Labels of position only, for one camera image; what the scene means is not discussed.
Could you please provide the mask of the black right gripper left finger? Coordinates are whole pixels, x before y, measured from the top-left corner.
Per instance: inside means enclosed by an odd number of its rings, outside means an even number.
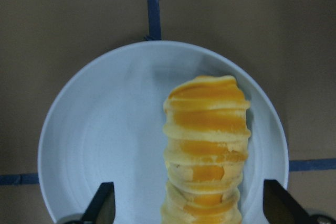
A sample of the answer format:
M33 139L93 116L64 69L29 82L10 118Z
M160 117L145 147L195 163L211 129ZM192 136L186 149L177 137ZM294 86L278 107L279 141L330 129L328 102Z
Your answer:
M115 203L114 183L101 183L80 222L113 224L116 216Z

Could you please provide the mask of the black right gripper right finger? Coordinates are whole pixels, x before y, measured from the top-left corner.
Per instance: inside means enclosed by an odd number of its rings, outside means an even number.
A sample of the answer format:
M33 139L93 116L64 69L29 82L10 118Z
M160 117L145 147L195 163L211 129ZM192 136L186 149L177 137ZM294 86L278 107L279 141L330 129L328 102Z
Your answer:
M315 223L277 180L264 180L263 212L269 223Z

